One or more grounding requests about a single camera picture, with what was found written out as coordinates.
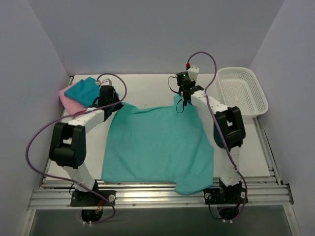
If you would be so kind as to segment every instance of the screw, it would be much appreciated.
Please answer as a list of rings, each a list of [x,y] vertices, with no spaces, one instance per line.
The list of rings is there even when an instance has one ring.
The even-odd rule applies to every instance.
[[[211,194],[210,193],[206,193],[205,194],[205,199],[208,199],[208,198],[211,199]]]
[[[113,202],[115,199],[116,199],[116,197],[115,197],[115,195],[113,195],[113,194],[111,194],[111,195],[108,196],[108,200],[109,200],[110,202]]]

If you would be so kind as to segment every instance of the teal cloth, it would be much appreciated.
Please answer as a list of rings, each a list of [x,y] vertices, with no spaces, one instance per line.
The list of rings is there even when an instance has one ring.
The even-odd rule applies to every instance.
[[[99,97],[99,86],[96,84],[95,79],[88,77],[66,90],[64,95],[88,108]]]
[[[106,182],[175,182],[188,195],[213,183],[213,153],[197,109],[138,109],[124,103],[111,123],[103,161]]]

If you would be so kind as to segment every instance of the plastic basket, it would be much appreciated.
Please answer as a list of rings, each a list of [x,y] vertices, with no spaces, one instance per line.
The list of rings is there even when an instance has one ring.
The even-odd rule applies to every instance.
[[[239,107],[244,119],[254,118],[268,110],[267,99],[251,70],[223,68],[218,71],[218,81],[225,104]]]

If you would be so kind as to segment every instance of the perforated basket bottom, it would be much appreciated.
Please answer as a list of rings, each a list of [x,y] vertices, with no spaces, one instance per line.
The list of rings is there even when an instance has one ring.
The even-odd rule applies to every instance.
[[[228,106],[237,106],[242,115],[258,113],[253,94],[248,83],[241,79],[224,79],[221,82],[222,93]]]

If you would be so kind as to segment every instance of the pink towel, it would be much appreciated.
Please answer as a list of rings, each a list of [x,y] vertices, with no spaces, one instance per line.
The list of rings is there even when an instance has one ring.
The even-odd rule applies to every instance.
[[[82,106],[80,103],[70,99],[70,98],[67,98],[65,95],[64,95],[64,92],[67,91],[69,88],[71,88],[72,86],[74,86],[75,84],[71,84],[70,86],[62,89],[59,91],[59,98],[60,98],[60,101],[61,103],[63,104],[65,110],[68,112],[68,114],[70,115],[74,115],[78,112],[83,112],[83,111],[86,111],[87,108],[85,108],[84,106]]]

